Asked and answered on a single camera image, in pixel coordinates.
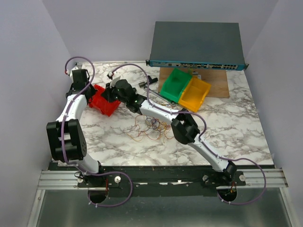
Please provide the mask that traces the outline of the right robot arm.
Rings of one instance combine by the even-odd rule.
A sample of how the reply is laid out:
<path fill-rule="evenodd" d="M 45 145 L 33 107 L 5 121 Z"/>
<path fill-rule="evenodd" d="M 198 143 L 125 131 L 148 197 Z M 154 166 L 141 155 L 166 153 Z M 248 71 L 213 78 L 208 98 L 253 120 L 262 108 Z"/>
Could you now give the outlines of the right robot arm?
<path fill-rule="evenodd" d="M 101 94 L 108 102 L 120 101 L 132 112 L 156 118 L 171 125 L 174 138 L 183 145 L 189 145 L 203 156 L 218 172 L 218 181 L 223 185 L 229 185 L 235 180 L 236 165 L 228 159 L 219 157 L 211 151 L 211 146 L 202 138 L 202 132 L 198 128 L 193 115 L 198 114 L 183 108 L 181 111 L 163 107 L 149 99 L 147 96 L 137 93 L 126 79 L 119 79 L 114 85 L 106 84 L 105 91 Z"/>

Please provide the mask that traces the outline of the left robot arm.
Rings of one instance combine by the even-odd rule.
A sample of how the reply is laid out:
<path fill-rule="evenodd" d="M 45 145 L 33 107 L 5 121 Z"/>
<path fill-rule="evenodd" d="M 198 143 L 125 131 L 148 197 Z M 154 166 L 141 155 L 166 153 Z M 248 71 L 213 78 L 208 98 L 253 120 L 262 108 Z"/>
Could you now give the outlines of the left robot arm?
<path fill-rule="evenodd" d="M 66 93 L 64 110 L 54 122 L 49 122 L 46 126 L 51 155 L 55 161 L 89 173 L 89 182 L 99 187 L 104 183 L 105 175 L 99 171 L 100 163 L 88 154 L 80 125 L 81 115 L 97 90 L 90 84 L 87 70 L 72 70 L 70 78 L 72 84 Z"/>

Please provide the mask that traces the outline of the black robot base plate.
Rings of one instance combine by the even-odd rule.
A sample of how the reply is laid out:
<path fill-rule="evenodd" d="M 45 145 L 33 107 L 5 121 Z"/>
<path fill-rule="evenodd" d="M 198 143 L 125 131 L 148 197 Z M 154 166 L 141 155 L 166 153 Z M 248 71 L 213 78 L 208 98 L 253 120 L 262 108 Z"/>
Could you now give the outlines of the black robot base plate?
<path fill-rule="evenodd" d="M 274 169 L 274 166 L 238 166 L 231 182 L 223 181 L 210 166 L 103 166 L 101 176 L 82 173 L 73 167 L 51 166 L 48 171 L 75 171 L 75 176 L 83 183 L 105 190 L 79 190 L 86 192 L 92 202 L 106 203 L 106 199 L 126 199 L 132 197 L 178 197 L 221 195 L 226 200 L 234 200 L 242 181 L 242 169 Z"/>

